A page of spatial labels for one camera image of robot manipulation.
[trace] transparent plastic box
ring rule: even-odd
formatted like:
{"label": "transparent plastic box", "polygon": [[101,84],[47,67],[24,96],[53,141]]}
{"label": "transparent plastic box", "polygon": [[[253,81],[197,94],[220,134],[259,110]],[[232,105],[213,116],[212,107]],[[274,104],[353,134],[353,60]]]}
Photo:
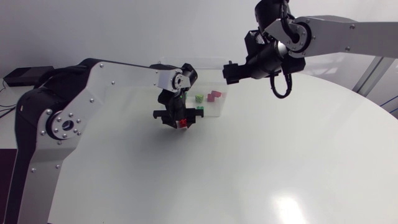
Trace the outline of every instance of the transparent plastic box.
{"label": "transparent plastic box", "polygon": [[223,65],[228,64],[225,58],[162,57],[160,63],[177,67],[184,63],[191,64],[198,73],[198,80],[187,92],[187,108],[203,107],[205,117],[221,116],[228,95],[228,86],[223,77]]}

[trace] white table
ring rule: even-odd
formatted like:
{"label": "white table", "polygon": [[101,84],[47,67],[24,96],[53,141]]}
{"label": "white table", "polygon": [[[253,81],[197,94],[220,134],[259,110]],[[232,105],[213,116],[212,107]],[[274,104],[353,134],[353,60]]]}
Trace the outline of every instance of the white table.
{"label": "white table", "polygon": [[231,85],[222,117],[187,131],[152,118],[156,93],[111,91],[49,222],[397,223],[398,121],[338,85],[293,82],[284,100],[268,79]]}

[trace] wire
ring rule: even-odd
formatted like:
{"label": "wire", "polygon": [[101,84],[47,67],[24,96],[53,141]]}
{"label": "wire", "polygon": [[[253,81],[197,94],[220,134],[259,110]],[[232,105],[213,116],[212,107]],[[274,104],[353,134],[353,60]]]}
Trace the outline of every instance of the wire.
{"label": "wire", "polygon": [[8,110],[8,111],[5,112],[4,114],[0,115],[0,119],[3,118],[5,115],[11,113],[11,111],[15,110],[15,108],[16,108],[16,107],[13,107],[13,108],[10,108],[10,109],[5,109],[5,110],[0,110],[0,112],[2,112],[2,111],[7,111],[7,110]]}
{"label": "wire", "polygon": [[395,112],[395,111],[397,111],[398,110],[398,108],[397,109],[394,109],[394,110],[392,110],[392,111],[390,111],[390,113],[393,113],[393,112]]}
{"label": "wire", "polygon": [[288,97],[290,95],[290,92],[292,92],[292,85],[293,85],[293,83],[292,83],[292,74],[284,74],[284,75],[285,75],[285,80],[286,80],[286,84],[287,84],[286,93],[284,95],[281,95],[280,93],[278,93],[278,91],[275,88],[275,76],[276,76],[276,74],[271,74],[270,79],[269,79],[269,81],[271,83],[272,92],[279,99],[284,99],[284,98]]}
{"label": "wire", "polygon": [[394,99],[396,99],[396,98],[398,98],[398,96],[396,96],[396,97],[394,97],[393,99],[391,99],[391,100],[389,100],[389,101],[387,101],[387,102],[383,103],[383,104],[382,104],[382,105],[380,105],[380,106],[384,106],[384,105],[386,105],[386,104],[390,103],[391,101],[393,101],[393,100],[394,100]]}
{"label": "wire", "polygon": [[285,0],[281,0],[280,4],[280,21],[282,23],[282,28],[285,33],[292,39],[293,43],[297,43],[300,40],[298,34],[295,34],[289,26],[287,21],[288,14],[287,14],[287,6],[285,4]]}
{"label": "wire", "polygon": [[[3,90],[5,90],[5,89],[6,89],[6,86],[5,86],[4,80],[3,80],[3,81],[2,81],[2,89],[0,90],[0,93],[1,93]],[[13,107],[13,106],[15,106],[15,105],[7,105],[7,106],[0,105],[0,107],[4,107],[4,108]]]}
{"label": "wire", "polygon": [[7,108],[7,107],[13,107],[13,106],[15,106],[15,105],[9,105],[9,106],[0,105],[0,107],[5,107],[5,108]]}

